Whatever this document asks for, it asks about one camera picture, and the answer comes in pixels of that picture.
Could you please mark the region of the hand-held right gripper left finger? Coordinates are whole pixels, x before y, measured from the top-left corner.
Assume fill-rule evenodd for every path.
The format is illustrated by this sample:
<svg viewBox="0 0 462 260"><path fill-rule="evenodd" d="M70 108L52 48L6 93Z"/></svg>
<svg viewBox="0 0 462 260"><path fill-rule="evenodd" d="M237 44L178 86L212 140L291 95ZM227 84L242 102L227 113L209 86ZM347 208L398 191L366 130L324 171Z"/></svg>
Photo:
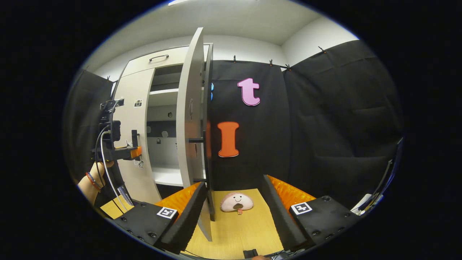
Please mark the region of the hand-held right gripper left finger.
<svg viewBox="0 0 462 260"><path fill-rule="evenodd" d="M114 226L145 244L178 255L194 233L206 198L206 183L198 182L157 205L137 202L114 219Z"/></svg>

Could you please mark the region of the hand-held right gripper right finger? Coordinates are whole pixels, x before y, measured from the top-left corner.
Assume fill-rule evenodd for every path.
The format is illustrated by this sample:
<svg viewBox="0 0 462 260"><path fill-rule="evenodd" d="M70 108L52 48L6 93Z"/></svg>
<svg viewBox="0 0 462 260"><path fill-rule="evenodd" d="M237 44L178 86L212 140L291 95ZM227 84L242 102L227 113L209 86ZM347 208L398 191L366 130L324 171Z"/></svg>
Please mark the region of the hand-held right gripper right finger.
<svg viewBox="0 0 462 260"><path fill-rule="evenodd" d="M309 200L301 190L269 175L262 177L261 194L284 250L325 244L361 220L330 196Z"/></svg>

